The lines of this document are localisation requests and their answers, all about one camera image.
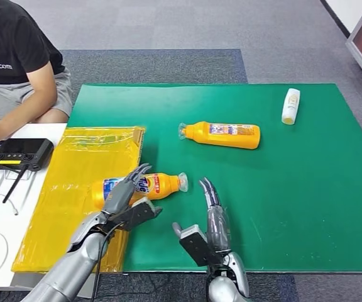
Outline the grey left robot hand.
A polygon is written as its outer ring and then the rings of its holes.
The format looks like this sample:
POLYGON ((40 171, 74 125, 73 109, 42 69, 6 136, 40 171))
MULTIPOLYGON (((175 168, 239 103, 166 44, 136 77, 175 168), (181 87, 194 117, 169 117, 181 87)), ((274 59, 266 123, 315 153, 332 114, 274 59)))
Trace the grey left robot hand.
POLYGON ((128 207, 130 199, 135 193, 137 183, 150 169, 151 169, 150 164, 141 164, 120 181, 108 195, 102 212, 106 215, 114 215, 128 207))

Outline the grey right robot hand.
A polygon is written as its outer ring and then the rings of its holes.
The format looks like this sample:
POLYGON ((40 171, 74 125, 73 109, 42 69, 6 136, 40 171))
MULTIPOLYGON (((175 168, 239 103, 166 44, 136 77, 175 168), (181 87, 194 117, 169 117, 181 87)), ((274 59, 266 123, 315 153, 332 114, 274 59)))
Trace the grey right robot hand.
POLYGON ((199 181, 205 198, 206 232, 202 232, 199 225, 192 225, 183 229, 178 223, 172 223, 173 231, 180 240, 190 235, 197 235, 200 240, 207 243, 208 248, 219 254, 229 253, 231 250, 231 239, 228 216, 221 205, 215 185, 207 177, 199 181))

